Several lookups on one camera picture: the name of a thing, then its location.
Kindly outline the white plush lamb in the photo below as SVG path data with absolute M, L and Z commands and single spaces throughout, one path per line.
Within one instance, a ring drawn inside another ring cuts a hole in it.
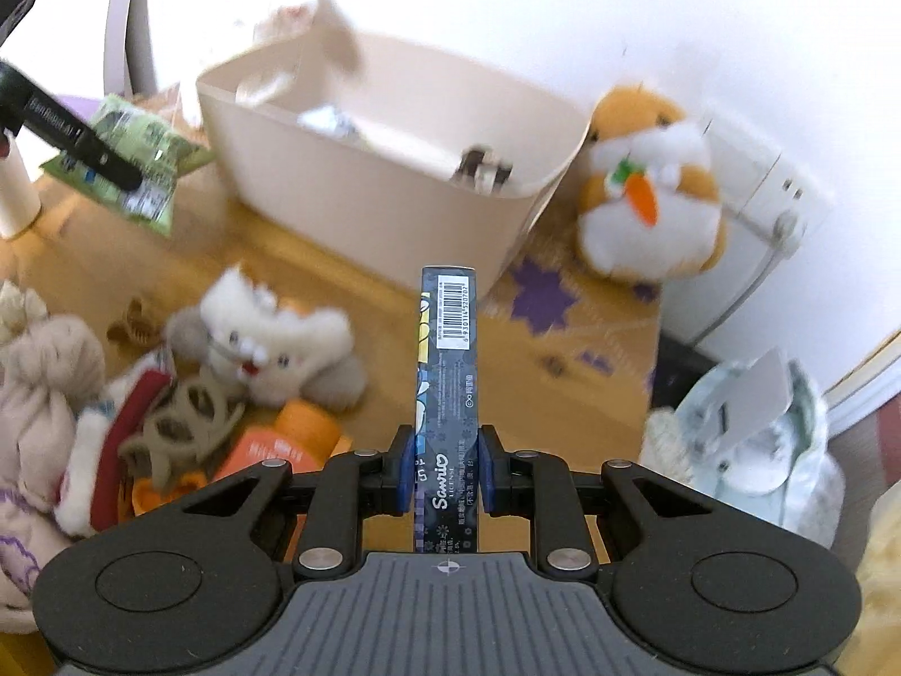
M 300 38 L 301 49 L 293 49 L 281 60 L 267 58 L 258 69 L 241 79 L 235 102 L 246 107 L 272 103 L 289 92 L 310 64 L 322 58 L 345 73 L 360 66 L 358 34 L 334 0 L 290 0 L 261 17 L 252 28 L 245 52 L 257 52 Z

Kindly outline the blue white snack packet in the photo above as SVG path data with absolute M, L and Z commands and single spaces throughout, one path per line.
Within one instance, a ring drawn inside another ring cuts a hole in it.
M 296 124 L 330 139 L 360 144 L 362 133 L 353 119 L 334 104 L 324 104 L 298 114 Z

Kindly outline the white plush slipper toy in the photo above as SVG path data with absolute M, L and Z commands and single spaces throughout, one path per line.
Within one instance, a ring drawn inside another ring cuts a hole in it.
M 367 387 L 347 313 L 307 310 L 241 264 L 221 273 L 197 304 L 172 313 L 163 337 L 258 406 L 305 400 L 341 412 L 358 406 Z

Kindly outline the white wall socket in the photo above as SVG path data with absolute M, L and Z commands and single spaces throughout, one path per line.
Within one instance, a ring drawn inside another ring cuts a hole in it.
M 834 209 L 831 192 L 763 131 L 739 114 L 708 105 L 701 125 L 712 171 L 730 215 L 759 238 L 773 238 L 783 214 L 796 218 L 800 238 Z

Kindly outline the taupe hair claw clip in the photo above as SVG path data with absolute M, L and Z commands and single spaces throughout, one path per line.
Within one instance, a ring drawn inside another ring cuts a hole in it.
M 119 444 L 119 459 L 133 478 L 148 478 L 156 491 L 171 490 L 228 441 L 244 411 L 241 395 L 230 394 L 202 368 L 160 397 L 139 432 Z

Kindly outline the beige plastic storage bin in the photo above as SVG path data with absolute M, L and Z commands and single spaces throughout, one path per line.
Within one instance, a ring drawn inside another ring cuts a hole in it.
M 316 58 L 272 103 L 235 102 L 241 79 L 302 40 L 246 52 L 197 79 L 203 124 L 241 202 L 402 287 L 423 267 L 463 265 L 487 295 L 581 149 L 586 114 L 531 82 L 448 52 L 358 34 L 360 66 Z M 296 124 L 334 104 L 360 144 Z M 490 146 L 513 165 L 496 194 L 452 180 L 461 153 Z

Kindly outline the red white plush headband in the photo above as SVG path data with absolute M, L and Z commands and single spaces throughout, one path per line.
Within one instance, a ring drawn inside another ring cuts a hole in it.
M 139 432 L 145 415 L 174 379 L 167 348 L 142 355 L 130 370 L 110 380 L 77 418 L 77 433 L 53 510 L 72 539 L 92 537 L 127 514 L 127 466 L 119 446 Z

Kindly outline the brown patterned scrunchie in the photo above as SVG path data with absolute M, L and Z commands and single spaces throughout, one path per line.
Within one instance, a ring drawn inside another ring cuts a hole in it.
M 485 145 L 472 145 L 461 153 L 452 180 L 478 194 L 496 194 L 509 181 L 513 165 Z

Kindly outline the orange vitamin bottle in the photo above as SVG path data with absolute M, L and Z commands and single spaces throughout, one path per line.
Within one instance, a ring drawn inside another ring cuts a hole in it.
M 293 473 L 317 472 L 331 456 L 350 450 L 351 438 L 331 413 L 307 401 L 293 400 L 270 424 L 244 429 L 214 479 L 273 458 L 287 461 Z

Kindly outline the beige plush sock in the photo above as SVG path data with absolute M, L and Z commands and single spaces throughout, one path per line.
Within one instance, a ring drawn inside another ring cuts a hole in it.
M 75 314 L 48 314 L 2 346 L 2 484 L 35 510 L 58 502 L 77 412 L 104 383 L 101 340 Z
M 0 504 L 2 632 L 26 635 L 37 630 L 32 590 L 43 568 L 70 540 L 18 491 L 3 488 Z

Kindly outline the dark long Sanrio box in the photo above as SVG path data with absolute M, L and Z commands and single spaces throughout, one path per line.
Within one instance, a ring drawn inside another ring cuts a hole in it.
M 426 267 L 418 307 L 414 545 L 472 554 L 478 545 L 476 275 Z

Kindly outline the white thermos bottle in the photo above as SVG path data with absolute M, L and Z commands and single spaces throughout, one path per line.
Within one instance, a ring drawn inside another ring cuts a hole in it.
M 34 223 L 41 211 L 41 200 L 21 159 L 14 136 L 2 133 L 0 159 L 0 235 L 11 239 Z

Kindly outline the green snack packet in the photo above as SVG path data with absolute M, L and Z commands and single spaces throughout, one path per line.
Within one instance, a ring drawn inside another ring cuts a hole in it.
M 107 95 L 88 125 L 142 171 L 144 183 L 137 191 L 116 188 L 66 151 L 45 161 L 41 170 L 104 208 L 169 237 L 177 181 L 214 161 L 212 151 L 180 135 L 167 119 L 118 95 Z

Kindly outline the orange hamster plush with carrot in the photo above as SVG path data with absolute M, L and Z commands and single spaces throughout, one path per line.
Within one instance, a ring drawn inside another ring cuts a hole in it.
M 715 267 L 727 243 L 707 137 L 672 99 L 611 88 L 588 128 L 576 249 L 602 278 L 660 284 Z

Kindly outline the white phone stand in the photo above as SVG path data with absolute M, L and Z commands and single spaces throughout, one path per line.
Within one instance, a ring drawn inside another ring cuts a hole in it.
M 779 348 L 772 348 L 746 370 L 725 379 L 701 406 L 699 450 L 704 455 L 727 455 L 782 417 L 791 398 L 787 359 Z

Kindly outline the brown hair claw clip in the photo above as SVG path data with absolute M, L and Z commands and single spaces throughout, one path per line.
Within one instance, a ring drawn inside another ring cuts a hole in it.
M 110 323 L 105 336 L 112 344 L 153 349 L 163 340 L 163 323 L 153 313 L 148 313 L 142 299 L 135 296 L 128 302 L 124 314 Z

